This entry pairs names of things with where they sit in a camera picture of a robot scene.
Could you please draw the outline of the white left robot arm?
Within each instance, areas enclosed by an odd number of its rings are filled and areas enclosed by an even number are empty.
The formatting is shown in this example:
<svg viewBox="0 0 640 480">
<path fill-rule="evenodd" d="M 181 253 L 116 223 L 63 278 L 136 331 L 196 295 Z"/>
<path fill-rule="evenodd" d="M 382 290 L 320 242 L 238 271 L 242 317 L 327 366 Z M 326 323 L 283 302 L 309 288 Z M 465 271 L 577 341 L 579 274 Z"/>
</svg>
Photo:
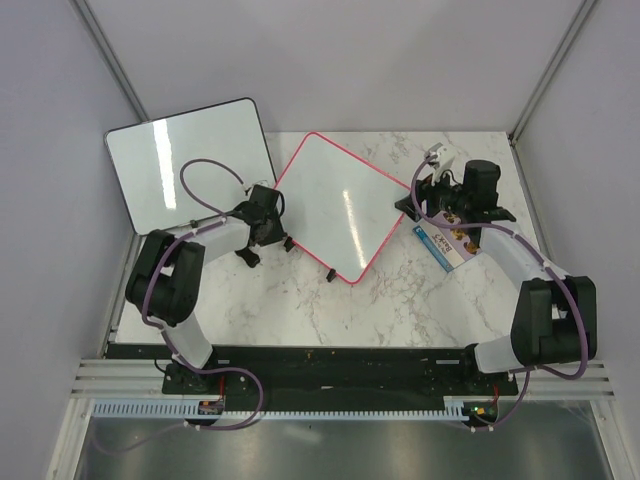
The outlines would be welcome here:
<svg viewBox="0 0 640 480">
<path fill-rule="evenodd" d="M 402 183 L 337 186 L 305 193 L 283 185 L 250 188 L 247 199 L 218 211 L 210 223 L 178 236 L 151 231 L 125 288 L 144 324 L 158 330 L 172 358 L 186 368 L 185 382 L 208 393 L 219 382 L 214 348 L 196 318 L 204 267 L 229 253 L 255 267 L 255 247 L 298 247 L 346 283 L 357 283 L 397 229 Z"/>
</svg>

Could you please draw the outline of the pink framed whiteboard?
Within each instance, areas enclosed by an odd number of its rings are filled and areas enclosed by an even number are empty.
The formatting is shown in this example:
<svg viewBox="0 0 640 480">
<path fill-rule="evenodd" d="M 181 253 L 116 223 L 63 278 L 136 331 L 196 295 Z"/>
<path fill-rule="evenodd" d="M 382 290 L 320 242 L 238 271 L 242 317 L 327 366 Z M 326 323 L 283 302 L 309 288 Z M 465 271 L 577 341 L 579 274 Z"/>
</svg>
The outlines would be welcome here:
<svg viewBox="0 0 640 480">
<path fill-rule="evenodd" d="M 328 137 L 307 133 L 275 189 L 295 243 L 347 284 L 359 283 L 396 231 L 404 213 L 394 203 L 409 187 Z"/>
</svg>

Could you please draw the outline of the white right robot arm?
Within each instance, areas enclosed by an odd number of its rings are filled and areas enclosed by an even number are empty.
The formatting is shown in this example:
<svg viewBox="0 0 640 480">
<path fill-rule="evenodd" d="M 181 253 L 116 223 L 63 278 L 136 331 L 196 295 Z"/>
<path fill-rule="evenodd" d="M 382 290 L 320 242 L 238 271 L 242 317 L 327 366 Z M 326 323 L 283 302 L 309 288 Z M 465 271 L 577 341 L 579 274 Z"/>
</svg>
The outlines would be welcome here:
<svg viewBox="0 0 640 480">
<path fill-rule="evenodd" d="M 448 164 L 432 156 L 423 163 L 434 171 L 411 181 L 418 215 L 429 223 L 441 212 L 457 216 L 457 228 L 469 234 L 518 290 L 510 332 L 465 348 L 457 371 L 460 386 L 477 394 L 493 383 L 494 373 L 533 369 L 564 380 L 581 378 L 597 350 L 594 283 L 551 262 L 522 234 L 516 217 L 499 206 L 497 164 L 472 160 L 462 183 L 455 184 Z"/>
</svg>

